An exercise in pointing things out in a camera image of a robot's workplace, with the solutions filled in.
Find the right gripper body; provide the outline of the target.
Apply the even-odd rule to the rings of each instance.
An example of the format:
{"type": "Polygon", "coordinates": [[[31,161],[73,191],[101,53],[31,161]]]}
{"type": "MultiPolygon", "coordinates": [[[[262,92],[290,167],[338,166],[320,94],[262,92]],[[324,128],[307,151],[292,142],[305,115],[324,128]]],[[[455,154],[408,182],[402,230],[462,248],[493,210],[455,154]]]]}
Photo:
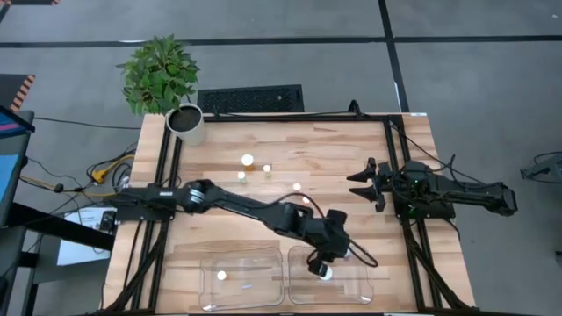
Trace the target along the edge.
{"type": "Polygon", "coordinates": [[[382,202],[385,200],[383,193],[390,190],[391,178],[394,176],[391,165],[388,162],[381,162],[378,165],[377,172],[377,201],[382,202]]]}

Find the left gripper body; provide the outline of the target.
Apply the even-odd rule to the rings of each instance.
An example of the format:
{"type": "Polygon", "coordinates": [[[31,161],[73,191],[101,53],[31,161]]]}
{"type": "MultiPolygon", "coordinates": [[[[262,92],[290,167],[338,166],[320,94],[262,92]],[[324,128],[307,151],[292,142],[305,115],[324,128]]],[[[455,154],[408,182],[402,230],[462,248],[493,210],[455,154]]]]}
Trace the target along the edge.
{"type": "Polygon", "coordinates": [[[312,219],[306,223],[304,242],[314,247],[306,262],[320,258],[323,262],[333,262],[343,258],[349,250],[349,235],[344,222],[335,219],[312,219]]]}

